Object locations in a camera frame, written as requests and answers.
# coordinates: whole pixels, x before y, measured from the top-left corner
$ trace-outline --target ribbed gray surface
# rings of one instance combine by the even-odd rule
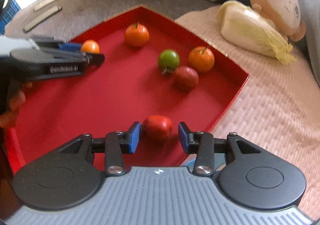
[[[292,207],[257,212],[226,199],[209,178],[186,167],[133,167],[108,178],[87,202],[59,212],[20,208],[7,225],[305,225],[312,221]]]

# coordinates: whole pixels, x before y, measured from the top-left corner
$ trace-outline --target red tray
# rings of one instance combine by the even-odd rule
[[[124,44],[125,29],[136,22],[144,24],[150,33],[142,49]],[[185,121],[191,130],[210,131],[249,76],[212,47],[213,70],[200,75],[199,85],[189,94],[178,91],[171,76],[161,74],[159,54],[174,49],[180,65],[187,65],[189,52],[208,43],[144,6],[113,17],[72,41],[88,39],[96,40],[106,56],[100,68],[82,77],[34,83],[26,94],[17,126],[7,130],[5,138],[14,172],[81,133],[104,137],[155,114],[172,120],[175,137],[164,145],[141,140],[134,155],[124,156],[126,166],[177,166],[186,157],[176,137],[178,123]],[[100,170],[103,160],[102,154],[96,155],[94,165]]]

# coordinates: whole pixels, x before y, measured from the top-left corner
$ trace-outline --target orange tomato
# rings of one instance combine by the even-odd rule
[[[133,24],[125,31],[124,41],[132,47],[142,47],[149,41],[148,29],[142,24]]]
[[[81,48],[80,51],[82,52],[92,52],[92,53],[100,53],[100,48],[99,45],[96,41],[94,40],[87,40],[85,41]]]
[[[214,55],[208,47],[198,46],[189,54],[189,64],[199,73],[206,73],[214,65]]]

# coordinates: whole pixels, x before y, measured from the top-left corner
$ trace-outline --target human hand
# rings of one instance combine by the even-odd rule
[[[32,83],[25,83],[24,88],[31,88]],[[23,91],[18,91],[9,101],[9,110],[0,115],[1,128],[13,128],[16,125],[21,106],[26,102]]]

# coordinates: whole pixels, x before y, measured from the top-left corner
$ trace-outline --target red fruit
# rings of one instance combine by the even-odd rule
[[[142,125],[143,133],[152,140],[164,141],[170,138],[172,122],[165,116],[153,115],[148,117]]]
[[[198,81],[197,71],[190,67],[181,66],[173,73],[173,84],[182,91],[193,90],[198,85]]]

